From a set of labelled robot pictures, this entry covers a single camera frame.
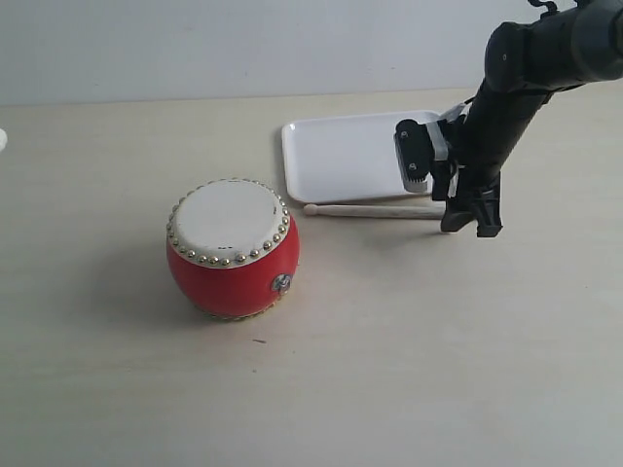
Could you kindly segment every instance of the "table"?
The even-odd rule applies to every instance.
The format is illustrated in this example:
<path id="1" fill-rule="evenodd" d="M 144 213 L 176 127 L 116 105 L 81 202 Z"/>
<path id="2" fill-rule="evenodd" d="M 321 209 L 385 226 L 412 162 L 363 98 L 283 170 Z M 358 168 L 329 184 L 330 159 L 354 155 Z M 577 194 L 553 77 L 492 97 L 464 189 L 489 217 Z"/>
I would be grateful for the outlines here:
<path id="1" fill-rule="evenodd" d="M 622 465 L 622 90 L 541 111 L 496 239 L 293 206 L 293 289 L 238 324 L 173 284 L 175 201 L 231 176 L 284 192 L 292 120 L 472 90 L 0 108 L 0 464 Z"/>

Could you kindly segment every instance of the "drum head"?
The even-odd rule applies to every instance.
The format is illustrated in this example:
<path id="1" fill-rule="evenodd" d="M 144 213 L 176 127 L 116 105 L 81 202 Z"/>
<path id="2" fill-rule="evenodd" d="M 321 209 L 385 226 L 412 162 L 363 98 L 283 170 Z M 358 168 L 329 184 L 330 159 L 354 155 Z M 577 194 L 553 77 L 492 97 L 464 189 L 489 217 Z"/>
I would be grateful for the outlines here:
<path id="1" fill-rule="evenodd" d="M 288 232 L 289 213 L 258 182 L 220 180 L 180 200 L 167 226 L 176 250 L 206 267 L 245 266 L 270 254 Z"/>

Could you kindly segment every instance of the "red drum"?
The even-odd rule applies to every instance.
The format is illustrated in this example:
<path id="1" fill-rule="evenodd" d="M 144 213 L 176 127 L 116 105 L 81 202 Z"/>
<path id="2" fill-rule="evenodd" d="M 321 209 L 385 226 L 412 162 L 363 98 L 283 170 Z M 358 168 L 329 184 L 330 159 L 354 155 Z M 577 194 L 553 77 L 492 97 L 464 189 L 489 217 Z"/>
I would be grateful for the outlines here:
<path id="1" fill-rule="evenodd" d="M 232 179 L 198 187 L 173 207 L 166 229 L 171 274 L 212 316 L 253 316 L 290 288 L 299 234 L 285 202 L 262 183 Z"/>

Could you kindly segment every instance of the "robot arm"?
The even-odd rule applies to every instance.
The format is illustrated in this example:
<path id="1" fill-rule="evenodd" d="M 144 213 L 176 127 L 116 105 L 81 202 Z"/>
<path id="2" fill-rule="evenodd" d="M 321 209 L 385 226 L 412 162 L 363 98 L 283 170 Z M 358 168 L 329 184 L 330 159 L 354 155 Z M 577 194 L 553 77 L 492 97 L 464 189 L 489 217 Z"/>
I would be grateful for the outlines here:
<path id="1" fill-rule="evenodd" d="M 497 236 L 500 172 L 539 109 L 557 92 L 623 78 L 623 0 L 576 0 L 564 12 L 553 2 L 529 1 L 547 13 L 493 33 L 485 79 L 465 103 L 466 115 L 460 106 L 438 122 L 396 127 L 405 182 L 431 173 L 432 198 L 446 201 L 443 232 L 476 220 L 478 236 Z"/>

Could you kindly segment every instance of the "white tray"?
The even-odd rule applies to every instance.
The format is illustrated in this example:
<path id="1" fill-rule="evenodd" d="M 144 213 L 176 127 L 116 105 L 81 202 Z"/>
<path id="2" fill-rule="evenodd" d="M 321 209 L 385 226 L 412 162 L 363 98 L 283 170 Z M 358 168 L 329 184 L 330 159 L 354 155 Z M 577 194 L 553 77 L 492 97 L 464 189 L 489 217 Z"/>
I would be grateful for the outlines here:
<path id="1" fill-rule="evenodd" d="M 393 140 L 405 119 L 427 123 L 433 111 L 302 120 L 281 132 L 288 195 L 302 203 L 412 197 L 405 190 Z M 431 181 L 421 195 L 430 194 Z"/>

